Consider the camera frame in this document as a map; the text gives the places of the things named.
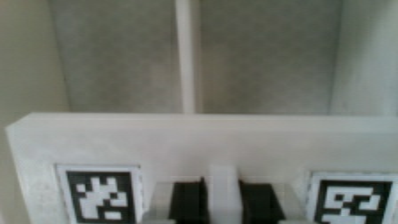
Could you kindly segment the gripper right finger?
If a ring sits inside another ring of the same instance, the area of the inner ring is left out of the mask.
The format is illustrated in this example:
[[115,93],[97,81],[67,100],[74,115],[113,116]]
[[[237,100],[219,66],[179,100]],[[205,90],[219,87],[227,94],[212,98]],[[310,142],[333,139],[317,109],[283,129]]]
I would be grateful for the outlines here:
[[276,224],[285,216],[271,185],[243,181],[237,184],[243,206],[241,224]]

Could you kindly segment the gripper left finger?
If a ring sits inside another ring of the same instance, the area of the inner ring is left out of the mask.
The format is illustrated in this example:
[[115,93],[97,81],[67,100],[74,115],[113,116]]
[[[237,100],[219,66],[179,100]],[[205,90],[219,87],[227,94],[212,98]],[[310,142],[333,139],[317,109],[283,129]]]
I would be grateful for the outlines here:
[[175,224],[209,224],[205,182],[175,182],[168,218]]

